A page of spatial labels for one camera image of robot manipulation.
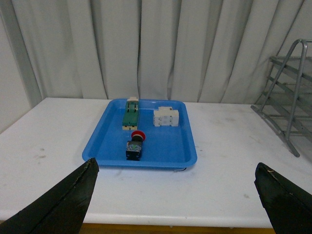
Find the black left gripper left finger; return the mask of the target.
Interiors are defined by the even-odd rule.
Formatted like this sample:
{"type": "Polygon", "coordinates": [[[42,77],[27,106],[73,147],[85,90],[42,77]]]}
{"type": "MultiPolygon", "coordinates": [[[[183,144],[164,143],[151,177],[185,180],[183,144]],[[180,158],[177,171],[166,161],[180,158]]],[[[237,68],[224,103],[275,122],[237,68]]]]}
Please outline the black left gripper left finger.
{"type": "Polygon", "coordinates": [[[2,234],[77,234],[86,216],[97,175],[91,158],[17,214],[1,223],[2,234]]]}

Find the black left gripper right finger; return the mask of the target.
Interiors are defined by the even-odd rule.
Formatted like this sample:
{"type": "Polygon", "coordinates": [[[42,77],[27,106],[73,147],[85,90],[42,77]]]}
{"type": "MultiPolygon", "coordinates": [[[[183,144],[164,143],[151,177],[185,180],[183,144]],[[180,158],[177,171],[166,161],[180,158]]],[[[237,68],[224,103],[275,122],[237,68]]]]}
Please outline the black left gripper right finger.
{"type": "Polygon", "coordinates": [[[255,186],[277,234],[312,232],[312,195],[266,164],[258,163],[255,186]]]}

